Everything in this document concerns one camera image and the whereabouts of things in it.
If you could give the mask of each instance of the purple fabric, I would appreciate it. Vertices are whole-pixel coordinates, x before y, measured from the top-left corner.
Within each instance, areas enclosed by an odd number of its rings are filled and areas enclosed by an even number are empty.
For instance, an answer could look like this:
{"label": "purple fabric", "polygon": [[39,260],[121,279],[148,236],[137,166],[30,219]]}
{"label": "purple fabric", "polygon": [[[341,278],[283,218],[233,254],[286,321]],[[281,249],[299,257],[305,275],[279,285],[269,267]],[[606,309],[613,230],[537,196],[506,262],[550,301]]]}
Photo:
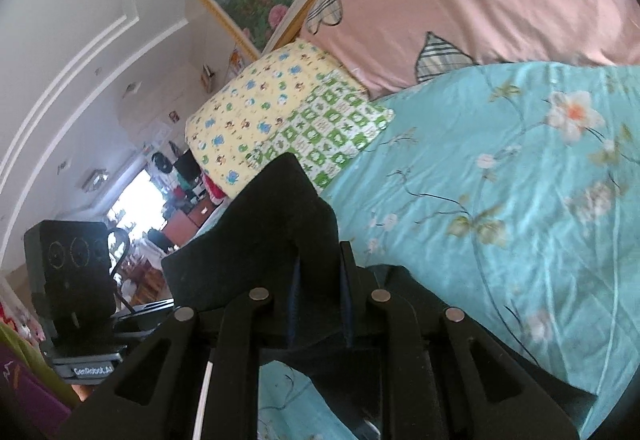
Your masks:
{"label": "purple fabric", "polygon": [[0,344],[0,384],[9,388],[27,417],[48,438],[56,435],[71,414],[71,410],[4,344]]}

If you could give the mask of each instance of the metal screw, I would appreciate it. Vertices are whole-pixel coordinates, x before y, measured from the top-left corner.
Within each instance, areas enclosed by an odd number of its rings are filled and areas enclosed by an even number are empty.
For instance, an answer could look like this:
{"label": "metal screw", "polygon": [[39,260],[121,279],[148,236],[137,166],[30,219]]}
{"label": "metal screw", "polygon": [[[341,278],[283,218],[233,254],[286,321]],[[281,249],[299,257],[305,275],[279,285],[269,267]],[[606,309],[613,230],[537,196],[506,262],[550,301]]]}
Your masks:
{"label": "metal screw", "polygon": [[386,303],[391,299],[391,294],[385,289],[375,289],[371,292],[371,298],[377,303]]}
{"label": "metal screw", "polygon": [[269,297],[269,291],[265,287],[256,287],[249,291],[249,297],[254,301],[264,301]]}
{"label": "metal screw", "polygon": [[193,311],[193,308],[190,308],[188,306],[181,306],[174,312],[176,321],[180,322],[188,321],[189,319],[192,319],[194,315],[195,312]]}
{"label": "metal screw", "polygon": [[454,323],[460,323],[465,318],[465,313],[460,309],[454,306],[450,306],[444,312],[444,315],[447,316],[449,321],[453,321]]}

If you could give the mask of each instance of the plaid heart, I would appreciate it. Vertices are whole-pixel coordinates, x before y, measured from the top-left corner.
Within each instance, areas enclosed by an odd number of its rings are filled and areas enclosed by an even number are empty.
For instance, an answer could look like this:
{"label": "plaid heart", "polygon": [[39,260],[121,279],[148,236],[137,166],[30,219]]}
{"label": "plaid heart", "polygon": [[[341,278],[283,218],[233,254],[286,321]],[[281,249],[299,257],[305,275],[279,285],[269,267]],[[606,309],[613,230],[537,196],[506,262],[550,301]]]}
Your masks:
{"label": "plaid heart", "polygon": [[336,26],[342,21],[342,2],[340,0],[316,0],[306,16],[306,30],[317,34],[320,24]]}
{"label": "plaid heart", "polygon": [[418,83],[426,83],[445,72],[475,64],[458,47],[437,37],[433,32],[427,32],[426,42],[415,62],[415,79]]}

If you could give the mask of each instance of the ceiling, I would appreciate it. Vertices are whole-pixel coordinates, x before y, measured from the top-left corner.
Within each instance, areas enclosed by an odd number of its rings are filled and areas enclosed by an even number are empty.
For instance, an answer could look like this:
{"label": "ceiling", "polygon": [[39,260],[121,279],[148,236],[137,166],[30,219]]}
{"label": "ceiling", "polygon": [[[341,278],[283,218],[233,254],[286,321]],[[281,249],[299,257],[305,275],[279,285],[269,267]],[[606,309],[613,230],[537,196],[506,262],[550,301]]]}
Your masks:
{"label": "ceiling", "polygon": [[[90,217],[123,187],[118,177],[137,173],[118,124],[123,94],[187,63],[191,35],[185,0],[0,0],[0,41],[0,270],[11,271],[24,263],[25,230]],[[82,192],[101,167],[110,185]]]}

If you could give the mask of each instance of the pink pillow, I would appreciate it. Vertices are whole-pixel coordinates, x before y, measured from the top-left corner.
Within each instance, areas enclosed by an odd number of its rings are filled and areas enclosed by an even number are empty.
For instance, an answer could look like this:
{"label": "pink pillow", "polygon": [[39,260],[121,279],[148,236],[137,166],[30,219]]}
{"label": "pink pillow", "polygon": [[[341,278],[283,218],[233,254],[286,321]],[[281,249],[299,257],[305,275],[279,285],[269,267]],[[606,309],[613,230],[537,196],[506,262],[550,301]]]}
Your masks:
{"label": "pink pillow", "polygon": [[640,64],[636,0],[316,0],[301,37],[373,98],[474,64]]}

